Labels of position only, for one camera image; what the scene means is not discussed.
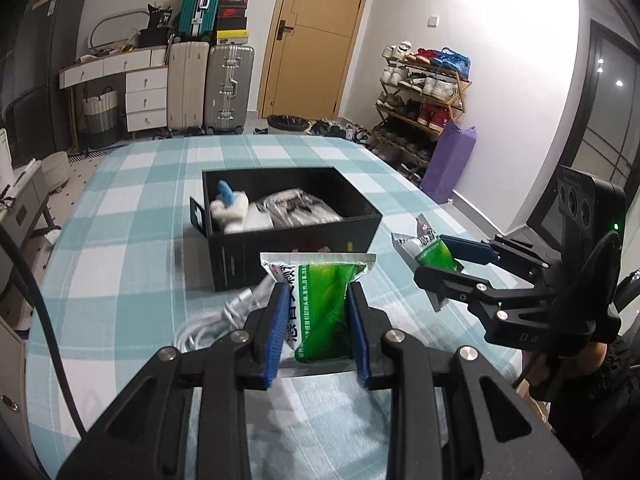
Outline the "person's left hand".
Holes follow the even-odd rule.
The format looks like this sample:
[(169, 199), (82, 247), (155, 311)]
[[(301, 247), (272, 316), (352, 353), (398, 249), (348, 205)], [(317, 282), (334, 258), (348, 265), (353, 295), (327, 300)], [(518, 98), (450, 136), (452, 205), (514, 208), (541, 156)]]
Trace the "person's left hand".
[(550, 402), (570, 379), (590, 375), (603, 364), (608, 345), (590, 342), (574, 356), (546, 356), (539, 351), (522, 352), (524, 380), (529, 395)]

